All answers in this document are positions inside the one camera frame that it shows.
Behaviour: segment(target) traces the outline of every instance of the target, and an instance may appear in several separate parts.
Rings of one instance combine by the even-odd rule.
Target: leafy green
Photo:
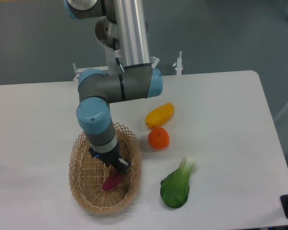
[[[188,183],[194,169],[195,159],[185,156],[179,167],[161,181],[160,194],[167,206],[180,208],[187,202],[190,190]]]

